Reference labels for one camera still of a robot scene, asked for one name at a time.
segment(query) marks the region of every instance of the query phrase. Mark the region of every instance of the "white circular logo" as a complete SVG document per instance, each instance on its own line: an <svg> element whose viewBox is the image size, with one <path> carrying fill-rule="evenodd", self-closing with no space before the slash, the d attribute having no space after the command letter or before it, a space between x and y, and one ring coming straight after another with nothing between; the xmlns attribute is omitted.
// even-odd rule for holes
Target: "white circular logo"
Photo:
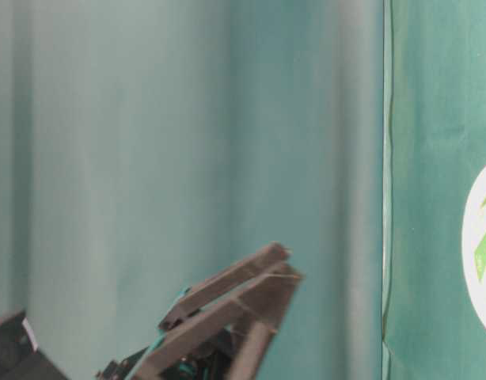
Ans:
<svg viewBox="0 0 486 380"><path fill-rule="evenodd" d="M486 327L486 167L477 176L466 201L461 249L470 298Z"/></svg>

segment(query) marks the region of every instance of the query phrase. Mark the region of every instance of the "black plastic part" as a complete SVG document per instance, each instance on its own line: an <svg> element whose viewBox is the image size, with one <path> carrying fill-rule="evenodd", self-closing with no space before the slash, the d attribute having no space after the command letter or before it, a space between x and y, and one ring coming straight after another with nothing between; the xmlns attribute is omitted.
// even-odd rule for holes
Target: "black plastic part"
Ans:
<svg viewBox="0 0 486 380"><path fill-rule="evenodd" d="M24 327L25 312L0 317L0 380L67 380Z"/></svg>

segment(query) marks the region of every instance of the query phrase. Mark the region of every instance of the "gripper mechanism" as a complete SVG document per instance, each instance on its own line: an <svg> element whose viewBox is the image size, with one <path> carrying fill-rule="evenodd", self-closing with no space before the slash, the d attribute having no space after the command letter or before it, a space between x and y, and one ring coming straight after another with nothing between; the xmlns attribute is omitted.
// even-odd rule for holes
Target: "gripper mechanism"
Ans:
<svg viewBox="0 0 486 380"><path fill-rule="evenodd" d="M251 380L301 281L279 243L189 289L159 324L161 337L100 380Z"/></svg>

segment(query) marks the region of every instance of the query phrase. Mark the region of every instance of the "green curtain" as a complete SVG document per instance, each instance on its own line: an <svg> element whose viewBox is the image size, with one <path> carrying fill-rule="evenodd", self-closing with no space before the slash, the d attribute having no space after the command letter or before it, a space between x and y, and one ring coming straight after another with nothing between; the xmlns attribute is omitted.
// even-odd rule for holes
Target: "green curtain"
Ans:
<svg viewBox="0 0 486 380"><path fill-rule="evenodd" d="M269 241L260 378L380 378L380 1L0 1L0 314L74 379Z"/></svg>
<svg viewBox="0 0 486 380"><path fill-rule="evenodd" d="M385 378L486 379L461 258L465 202L486 166L486 1L386 5Z"/></svg>

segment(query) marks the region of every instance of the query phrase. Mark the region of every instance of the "teal accent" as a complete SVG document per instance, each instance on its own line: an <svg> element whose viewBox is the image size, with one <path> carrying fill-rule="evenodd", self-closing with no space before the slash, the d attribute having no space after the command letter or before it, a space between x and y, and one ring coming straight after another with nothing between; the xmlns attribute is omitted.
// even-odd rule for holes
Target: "teal accent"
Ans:
<svg viewBox="0 0 486 380"><path fill-rule="evenodd" d="M178 364L178 370L181 372L184 372L186 374L189 374L191 376L196 375L196 370L192 366L188 365L187 363L179 363Z"/></svg>

